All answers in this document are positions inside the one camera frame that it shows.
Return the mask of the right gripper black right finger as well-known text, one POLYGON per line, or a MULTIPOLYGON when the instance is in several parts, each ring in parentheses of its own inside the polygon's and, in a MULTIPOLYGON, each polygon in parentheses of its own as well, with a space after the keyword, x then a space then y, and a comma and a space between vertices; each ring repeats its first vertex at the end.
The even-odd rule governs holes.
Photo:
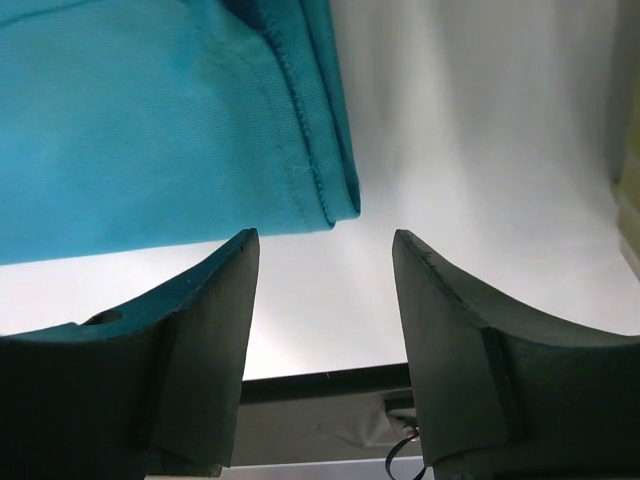
POLYGON ((528 306, 415 234, 392 257, 422 456, 438 479, 635 479, 639 340, 528 306))

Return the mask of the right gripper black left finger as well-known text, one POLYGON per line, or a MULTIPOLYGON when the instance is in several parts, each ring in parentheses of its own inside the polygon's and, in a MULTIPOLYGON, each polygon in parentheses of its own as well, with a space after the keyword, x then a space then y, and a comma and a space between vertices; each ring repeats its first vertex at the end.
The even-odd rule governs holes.
POLYGON ((217 477, 231 462, 255 230, 82 324, 1 340, 5 479, 217 477))

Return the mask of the teal t shirt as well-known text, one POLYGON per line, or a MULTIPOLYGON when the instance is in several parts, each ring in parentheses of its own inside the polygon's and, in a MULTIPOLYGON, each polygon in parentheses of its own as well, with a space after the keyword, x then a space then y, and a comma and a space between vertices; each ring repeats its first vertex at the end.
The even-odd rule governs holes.
POLYGON ((5 1, 1 261, 361 211, 326 1, 5 1))

